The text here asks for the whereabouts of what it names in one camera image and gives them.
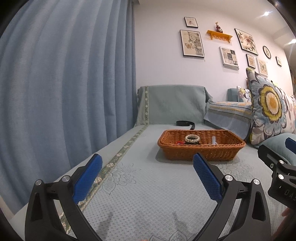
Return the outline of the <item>person's right hand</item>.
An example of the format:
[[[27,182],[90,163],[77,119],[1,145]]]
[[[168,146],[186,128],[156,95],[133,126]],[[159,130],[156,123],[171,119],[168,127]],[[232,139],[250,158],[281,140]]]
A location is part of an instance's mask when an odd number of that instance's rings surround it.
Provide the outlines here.
[[[276,232],[271,237],[271,240],[275,240],[283,231],[285,224],[287,223],[288,216],[293,212],[292,209],[286,208],[283,213],[281,214],[284,217],[283,221],[281,222],[280,226],[277,228]]]

